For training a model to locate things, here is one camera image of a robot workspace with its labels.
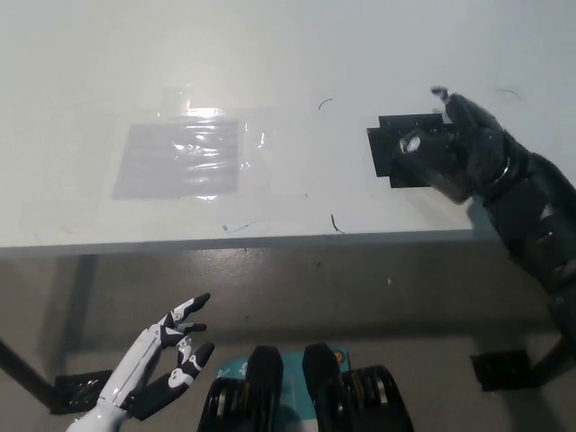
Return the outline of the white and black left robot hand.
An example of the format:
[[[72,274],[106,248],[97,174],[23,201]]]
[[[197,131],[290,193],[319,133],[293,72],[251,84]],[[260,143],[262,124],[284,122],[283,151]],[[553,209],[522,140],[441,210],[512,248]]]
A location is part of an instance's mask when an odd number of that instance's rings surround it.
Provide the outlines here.
[[[147,419],[178,399],[206,366],[213,343],[192,347],[189,334],[202,332],[202,323],[187,323],[211,298],[208,293],[176,306],[158,322],[145,328],[113,371],[100,392],[97,404],[110,406],[136,419]],[[149,382],[162,352],[177,349],[176,367]]]

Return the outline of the dark right robot hand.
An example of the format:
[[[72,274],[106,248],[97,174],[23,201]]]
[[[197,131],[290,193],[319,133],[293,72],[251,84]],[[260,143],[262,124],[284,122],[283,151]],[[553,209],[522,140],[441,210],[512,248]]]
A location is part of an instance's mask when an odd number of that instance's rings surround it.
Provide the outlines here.
[[[411,130],[399,139],[394,161],[455,203],[463,203],[504,173],[505,130],[485,108],[436,85],[432,95],[444,105],[449,132]]]

